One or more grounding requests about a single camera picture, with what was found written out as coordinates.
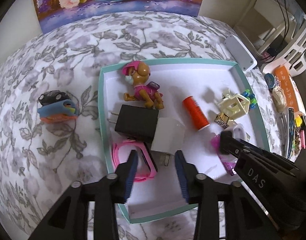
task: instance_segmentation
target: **cable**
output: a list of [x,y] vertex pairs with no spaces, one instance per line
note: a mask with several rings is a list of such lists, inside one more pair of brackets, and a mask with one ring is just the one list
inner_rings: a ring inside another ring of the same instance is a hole
[[294,61],[294,63],[290,66],[289,70],[291,70],[293,68],[293,65],[302,57],[302,55],[306,52],[306,48],[305,50],[301,53],[301,55]]
[[[279,3],[278,0],[276,0],[276,1],[277,1],[278,5],[279,5],[279,7],[280,7],[280,9],[281,9],[281,12],[282,12],[282,15],[283,15],[283,20],[284,20],[284,25],[285,25],[283,39],[282,39],[280,45],[279,45],[278,48],[277,48],[277,51],[279,51],[279,50],[281,49],[282,45],[283,45],[283,42],[285,41],[285,38],[286,38],[287,34],[289,33],[289,30],[290,30],[290,19],[289,19],[289,16],[288,16],[288,13],[287,13],[287,9],[286,9],[286,0],[284,0],[284,8],[285,8],[285,11],[286,11],[286,18],[287,18],[287,30],[286,30],[286,19],[285,19],[285,15],[284,15],[282,6],[280,5],[280,3]],[[275,58],[277,57],[277,55],[278,55],[278,53],[274,56],[274,58],[273,58],[271,61],[269,61],[269,62],[264,62],[264,63],[265,63],[265,64],[268,64],[268,63],[273,62],[273,61],[275,60]],[[266,59],[269,58],[269,57],[271,57],[271,56],[262,58],[262,59],[260,59],[260,60],[266,60]]]

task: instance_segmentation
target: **floral bedspread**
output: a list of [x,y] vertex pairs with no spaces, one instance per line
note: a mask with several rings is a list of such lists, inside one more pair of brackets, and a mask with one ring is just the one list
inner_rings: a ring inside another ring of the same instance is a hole
[[[205,17],[124,12],[62,26],[17,50],[0,66],[0,210],[30,235],[72,181],[95,182],[106,174],[97,111],[101,67],[165,57],[233,61],[222,44],[232,33],[225,23]],[[280,132],[265,81],[258,70],[246,76],[257,95],[271,151],[279,153]],[[40,121],[37,99],[55,89],[67,91],[77,103],[77,120]],[[191,210],[129,224],[117,209],[120,239],[192,239],[196,216],[197,210]],[[90,212],[90,234],[92,225]]]

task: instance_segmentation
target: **pink toy watch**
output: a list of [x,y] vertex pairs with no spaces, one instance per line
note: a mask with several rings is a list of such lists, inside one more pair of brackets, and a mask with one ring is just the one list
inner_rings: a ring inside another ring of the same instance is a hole
[[143,159],[150,170],[148,174],[139,174],[137,172],[135,174],[134,182],[143,182],[143,181],[146,181],[147,179],[153,179],[155,175],[157,174],[157,167],[155,165],[155,162],[151,154],[149,153],[149,149],[147,148],[144,142],[138,142],[135,140],[128,139],[119,144],[114,143],[113,152],[112,152],[112,160],[113,160],[114,169],[116,169],[116,167],[120,164],[120,158],[118,156],[118,151],[122,146],[125,146],[125,145],[133,145],[135,147],[140,148],[143,154]]

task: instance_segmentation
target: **pink watch strap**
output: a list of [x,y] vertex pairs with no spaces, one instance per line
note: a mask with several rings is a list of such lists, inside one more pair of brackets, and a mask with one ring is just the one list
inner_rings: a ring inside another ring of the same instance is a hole
[[147,179],[153,179],[154,176],[157,174],[157,171],[154,167],[154,164],[149,156],[149,153],[147,152],[147,149],[144,145],[143,142],[138,142],[135,140],[125,140],[119,144],[114,143],[113,144],[113,151],[112,151],[112,161],[113,161],[113,167],[114,169],[116,169],[116,167],[120,164],[120,158],[118,155],[118,151],[120,149],[120,147],[124,146],[124,145],[134,145],[138,148],[140,148],[143,152],[144,158],[146,159],[147,164],[149,165],[150,168],[150,172],[147,174],[140,174],[140,173],[136,173],[135,174],[135,179],[134,182],[143,182],[146,181]]

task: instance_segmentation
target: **screw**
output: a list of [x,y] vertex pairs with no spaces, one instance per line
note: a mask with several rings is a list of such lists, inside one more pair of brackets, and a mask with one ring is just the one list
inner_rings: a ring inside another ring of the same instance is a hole
[[115,173],[110,173],[106,176],[108,179],[116,179],[117,178],[117,174]]
[[199,180],[206,179],[206,175],[204,173],[198,173],[196,174],[196,178]]
[[164,162],[163,162],[163,165],[164,166],[168,166],[169,165],[169,163],[170,163],[170,158],[171,158],[171,155],[170,154],[165,154],[164,155]]
[[241,184],[239,181],[237,181],[237,180],[233,181],[231,184],[232,184],[234,187],[240,187],[240,186],[242,186],[242,184]]
[[72,184],[71,184],[71,187],[73,187],[73,188],[78,188],[78,187],[80,187],[82,185],[82,182],[80,182],[80,181],[74,181]]

